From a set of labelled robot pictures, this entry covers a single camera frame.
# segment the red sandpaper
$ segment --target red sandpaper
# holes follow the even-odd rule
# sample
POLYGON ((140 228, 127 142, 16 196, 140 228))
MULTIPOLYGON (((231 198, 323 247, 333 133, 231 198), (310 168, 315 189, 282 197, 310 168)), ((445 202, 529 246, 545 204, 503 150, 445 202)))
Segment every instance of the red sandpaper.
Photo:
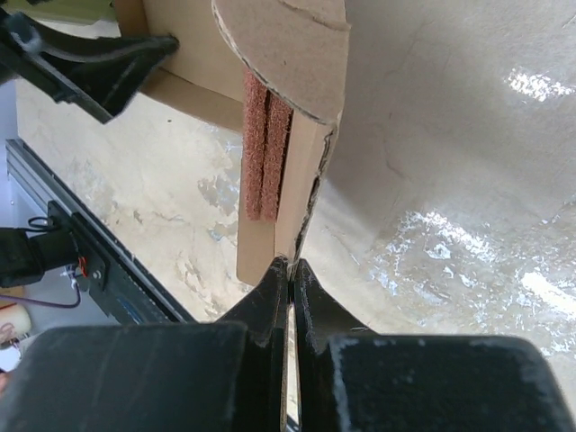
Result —
POLYGON ((268 89, 246 70, 244 92, 244 149, 242 150, 241 182, 247 217, 251 221, 259 221, 266 148, 268 89))
POLYGON ((260 217, 267 222, 276 222, 284 167, 284 156, 288 145, 288 130, 292 108, 274 94, 269 96, 267 136, 264 156, 264 174, 260 195, 260 217))

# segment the cardboard edge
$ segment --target cardboard edge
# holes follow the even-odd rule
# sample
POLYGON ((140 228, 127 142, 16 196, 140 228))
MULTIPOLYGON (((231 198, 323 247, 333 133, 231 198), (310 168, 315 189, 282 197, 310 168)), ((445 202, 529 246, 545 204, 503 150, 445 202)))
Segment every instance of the cardboard edge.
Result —
POLYGON ((140 0, 150 34, 172 34, 180 42, 164 63, 168 72, 242 102, 244 65, 221 37, 211 0, 140 0))
POLYGON ((190 83, 164 69, 151 76, 141 92, 204 122, 242 132, 242 102, 190 83))
POLYGON ((274 254, 289 257, 291 263, 302 252, 337 135, 336 126, 318 124, 301 114, 293 117, 274 230, 274 254))
MULTIPOLYGON (((229 45, 230 49, 238 56, 238 58, 242 61, 242 63, 244 63, 244 65, 272 92, 274 93, 276 96, 280 97, 283 101, 285 101, 289 106, 291 106, 296 112, 301 113, 311 119, 313 119, 316 123, 320 123, 320 124, 339 124, 339 118, 342 115, 342 112, 344 110, 344 98, 342 101, 342 106, 339 107, 338 109, 338 115, 337 118, 332 118, 332 119, 326 119, 326 118, 322 118, 320 116, 318 116, 315 112, 311 112, 309 110, 304 109, 298 102, 293 101, 291 99, 291 97, 289 97, 287 94, 285 94, 285 92, 283 92, 283 90, 281 88, 276 88, 270 79, 268 79, 266 76, 263 76, 256 67, 254 67, 254 65, 251 64, 251 62, 243 55, 241 48, 238 46, 238 44, 234 41, 234 38, 232 37, 232 35, 230 34, 228 27, 225 25, 225 22, 223 21, 220 11, 218 9, 218 6, 215 3, 215 0, 212 0, 212 13, 214 15, 214 19, 216 20, 216 24, 218 26, 218 29, 220 30, 220 34, 222 36, 222 38, 226 41, 226 43, 229 45)), ((346 43, 346 49, 345 52, 343 53, 343 56, 345 56, 347 58, 347 54, 348 54, 348 45, 346 43)))
POLYGON ((245 208, 240 187, 236 277, 245 284, 256 286, 275 258, 275 224, 249 220, 245 208))

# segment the torn cardboard edge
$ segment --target torn cardboard edge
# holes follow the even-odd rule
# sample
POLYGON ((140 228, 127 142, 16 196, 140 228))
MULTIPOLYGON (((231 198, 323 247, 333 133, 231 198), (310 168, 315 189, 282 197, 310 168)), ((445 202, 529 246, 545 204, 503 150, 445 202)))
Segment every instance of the torn cardboard edge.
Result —
POLYGON ((339 124, 349 24, 344 0, 212 0, 220 33, 242 62, 294 110, 339 124))
POLYGON ((256 285, 274 257, 294 263, 302 251, 344 108, 349 26, 343 0, 212 0, 212 8, 230 48, 294 109, 276 223, 251 221, 239 206, 237 276, 256 285))

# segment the black plastic part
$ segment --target black plastic part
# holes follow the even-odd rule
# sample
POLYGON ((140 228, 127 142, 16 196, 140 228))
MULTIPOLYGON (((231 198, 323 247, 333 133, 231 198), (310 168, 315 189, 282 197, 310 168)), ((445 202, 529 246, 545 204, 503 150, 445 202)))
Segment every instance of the black plastic part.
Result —
POLYGON ((237 386, 241 401, 236 430, 285 430, 288 328, 288 262, 277 258, 260 284, 218 322, 241 322, 249 330, 237 386))
POLYGON ((172 36, 78 38, 0 9, 0 83, 23 77, 54 102, 77 104, 101 123, 122 113, 177 49, 172 36))
POLYGON ((66 229, 29 238, 25 229, 0 228, 0 288, 34 284, 77 260, 76 241, 66 229))
POLYGON ((0 431, 263 430, 233 427, 246 341, 240 324, 49 330, 0 399, 0 431))
POLYGON ((574 430, 546 361, 518 338, 334 336, 319 366, 317 416, 333 423, 304 430, 574 430))
POLYGON ((341 333, 374 333, 321 287, 308 262, 301 260, 295 271, 293 303, 296 316, 300 424, 302 430, 338 430, 326 427, 319 410, 332 403, 332 391, 322 382, 319 362, 329 338, 341 333))
POLYGON ((74 223, 64 210, 54 201, 48 203, 48 217, 59 226, 75 233, 78 260, 78 286, 80 291, 103 290, 108 280, 109 263, 95 251, 92 242, 74 223))

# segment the concrete floor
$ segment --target concrete floor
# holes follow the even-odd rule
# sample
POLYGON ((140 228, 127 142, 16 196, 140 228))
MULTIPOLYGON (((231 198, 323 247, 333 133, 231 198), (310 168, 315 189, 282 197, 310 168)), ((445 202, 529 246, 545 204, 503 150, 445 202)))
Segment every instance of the concrete floor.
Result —
MULTIPOLYGON (((487 3, 350 2, 346 110, 303 255, 377 331, 531 340, 576 412, 576 11, 487 3)), ((20 135, 196 318, 247 292, 234 276, 240 136, 144 96, 103 127, 24 82, 18 114, 20 135)))

